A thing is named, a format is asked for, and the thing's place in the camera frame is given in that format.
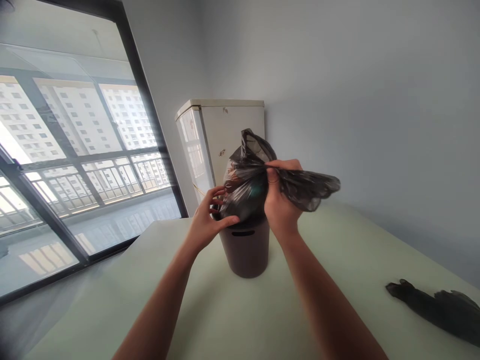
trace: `trash can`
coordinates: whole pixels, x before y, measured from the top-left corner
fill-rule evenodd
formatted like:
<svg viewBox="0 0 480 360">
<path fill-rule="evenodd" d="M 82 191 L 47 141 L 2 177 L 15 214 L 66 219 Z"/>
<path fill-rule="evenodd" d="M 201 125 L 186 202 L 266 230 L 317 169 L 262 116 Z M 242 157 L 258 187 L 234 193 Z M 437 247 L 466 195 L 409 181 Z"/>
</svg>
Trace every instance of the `trash can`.
<svg viewBox="0 0 480 360">
<path fill-rule="evenodd" d="M 247 219 L 220 231 L 230 269 L 242 278 L 256 278 L 269 263 L 270 226 L 265 215 Z"/>
</svg>

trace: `tabletop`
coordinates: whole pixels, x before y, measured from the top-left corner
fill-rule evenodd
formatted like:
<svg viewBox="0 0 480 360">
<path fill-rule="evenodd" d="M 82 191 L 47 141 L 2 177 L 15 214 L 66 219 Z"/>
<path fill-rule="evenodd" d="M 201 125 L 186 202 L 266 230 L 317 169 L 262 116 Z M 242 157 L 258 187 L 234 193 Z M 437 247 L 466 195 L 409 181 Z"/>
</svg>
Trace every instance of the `tabletop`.
<svg viewBox="0 0 480 360">
<path fill-rule="evenodd" d="M 191 219 L 157 221 L 72 305 L 27 359 L 110 359 L 153 293 Z M 404 278 L 433 294 L 480 290 L 346 205 L 322 204 L 300 233 L 388 357 L 480 359 L 480 348 L 435 327 L 385 289 Z M 230 271 L 218 236 L 191 270 L 169 359 L 318 359 L 282 250 L 270 233 L 268 267 Z"/>
</svg>

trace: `white refrigerator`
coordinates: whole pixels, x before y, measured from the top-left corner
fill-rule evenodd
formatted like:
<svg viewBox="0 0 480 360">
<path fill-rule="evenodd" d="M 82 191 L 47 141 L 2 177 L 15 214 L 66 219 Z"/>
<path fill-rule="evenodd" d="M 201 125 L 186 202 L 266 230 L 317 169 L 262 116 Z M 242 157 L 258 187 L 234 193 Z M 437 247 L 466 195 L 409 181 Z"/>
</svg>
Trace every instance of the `white refrigerator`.
<svg viewBox="0 0 480 360">
<path fill-rule="evenodd" d="M 208 189 L 224 183 L 242 130 L 265 138 L 264 107 L 261 100 L 191 99 L 178 110 L 175 122 L 199 203 Z"/>
</svg>

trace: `forearm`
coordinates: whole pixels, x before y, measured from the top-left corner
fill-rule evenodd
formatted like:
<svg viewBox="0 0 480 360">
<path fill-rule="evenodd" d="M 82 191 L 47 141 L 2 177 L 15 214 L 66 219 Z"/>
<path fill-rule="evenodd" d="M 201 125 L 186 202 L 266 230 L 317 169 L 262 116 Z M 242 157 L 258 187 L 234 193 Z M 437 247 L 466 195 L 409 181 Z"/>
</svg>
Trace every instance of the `forearm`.
<svg viewBox="0 0 480 360">
<path fill-rule="evenodd" d="M 197 253 L 182 245 L 113 360 L 165 359 Z"/>
<path fill-rule="evenodd" d="M 298 233 L 278 239 L 326 359 L 387 359 L 347 298 Z"/>
</svg>

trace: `balcony railing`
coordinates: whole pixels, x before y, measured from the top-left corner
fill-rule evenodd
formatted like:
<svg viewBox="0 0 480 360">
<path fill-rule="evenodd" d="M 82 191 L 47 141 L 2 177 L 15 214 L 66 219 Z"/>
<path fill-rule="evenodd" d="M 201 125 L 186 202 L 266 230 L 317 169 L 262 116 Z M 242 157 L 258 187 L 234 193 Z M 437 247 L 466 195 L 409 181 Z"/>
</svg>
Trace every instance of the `balcony railing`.
<svg viewBox="0 0 480 360">
<path fill-rule="evenodd" d="M 88 162 L 82 167 L 83 174 L 73 166 L 63 165 L 30 171 L 26 176 L 61 218 L 171 186 L 158 153 Z M 36 214 L 15 195 L 10 184 L 0 182 L 0 236 L 41 223 Z"/>
</svg>

